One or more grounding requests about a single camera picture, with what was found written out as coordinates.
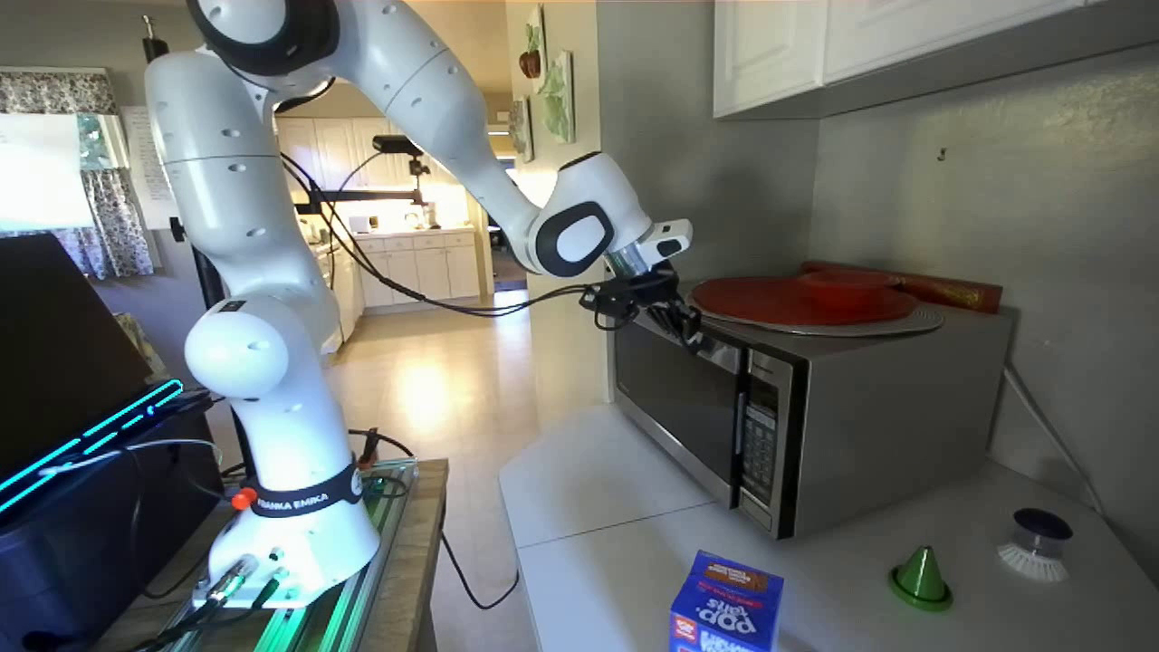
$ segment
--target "orange button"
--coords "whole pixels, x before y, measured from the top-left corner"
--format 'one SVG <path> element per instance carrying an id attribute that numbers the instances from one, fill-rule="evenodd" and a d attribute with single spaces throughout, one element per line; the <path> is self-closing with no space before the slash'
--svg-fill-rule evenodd
<path id="1" fill-rule="evenodd" d="M 233 495 L 233 498 L 229 499 L 229 504 L 233 505 L 233 508 L 238 512 L 245 512 L 246 510 L 249 510 L 249 506 L 253 505 L 255 500 L 257 500 L 257 492 L 250 488 L 242 488 L 241 491 Z"/>

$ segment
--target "blue box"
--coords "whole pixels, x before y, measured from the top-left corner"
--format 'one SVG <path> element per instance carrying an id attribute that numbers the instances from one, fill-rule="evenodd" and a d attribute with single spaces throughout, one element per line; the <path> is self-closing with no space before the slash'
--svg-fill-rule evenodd
<path id="1" fill-rule="evenodd" d="M 785 580 L 704 550 L 672 601 L 669 652 L 771 652 Z"/>

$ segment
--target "stainless steel microwave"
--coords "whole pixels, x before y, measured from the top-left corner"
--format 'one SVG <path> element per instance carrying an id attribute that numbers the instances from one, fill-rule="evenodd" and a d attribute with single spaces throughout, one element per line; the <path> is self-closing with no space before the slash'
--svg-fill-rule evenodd
<path id="1" fill-rule="evenodd" d="M 706 317 L 695 356 L 641 315 L 615 334 L 615 402 L 770 535 L 816 532 L 985 459 L 1011 322 L 920 309 L 941 328 L 822 338 Z"/>

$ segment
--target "framed picture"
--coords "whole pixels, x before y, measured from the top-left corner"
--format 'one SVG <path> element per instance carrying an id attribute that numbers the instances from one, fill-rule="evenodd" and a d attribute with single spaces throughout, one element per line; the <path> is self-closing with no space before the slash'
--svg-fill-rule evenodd
<path id="1" fill-rule="evenodd" d="M 544 34 L 544 6 L 535 5 L 523 25 L 525 45 L 519 54 L 519 69 L 531 80 L 531 89 L 539 93 L 547 72 L 547 36 Z"/>
<path id="2" fill-rule="evenodd" d="M 520 95 L 511 102 L 511 115 L 508 117 L 508 132 L 511 142 L 519 153 L 519 160 L 531 162 L 535 159 L 535 146 L 531 139 L 531 100 Z"/>
<path id="3" fill-rule="evenodd" d="M 563 50 L 544 75 L 539 95 L 544 97 L 544 125 L 560 142 L 576 141 L 575 96 L 571 80 L 571 52 Z"/>

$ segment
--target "paper on wall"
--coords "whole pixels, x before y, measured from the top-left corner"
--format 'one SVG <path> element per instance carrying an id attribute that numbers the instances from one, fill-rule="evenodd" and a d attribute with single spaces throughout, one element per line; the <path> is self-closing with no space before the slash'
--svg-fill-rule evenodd
<path id="1" fill-rule="evenodd" d="M 0 113 L 0 230 L 93 226 L 74 115 Z"/>
<path id="2" fill-rule="evenodd" d="M 129 142 L 129 177 L 137 193 L 141 218 L 147 228 L 168 228 L 169 218 L 177 215 L 177 202 L 169 189 L 161 159 L 156 155 L 153 130 L 146 107 L 122 107 L 121 120 Z"/>

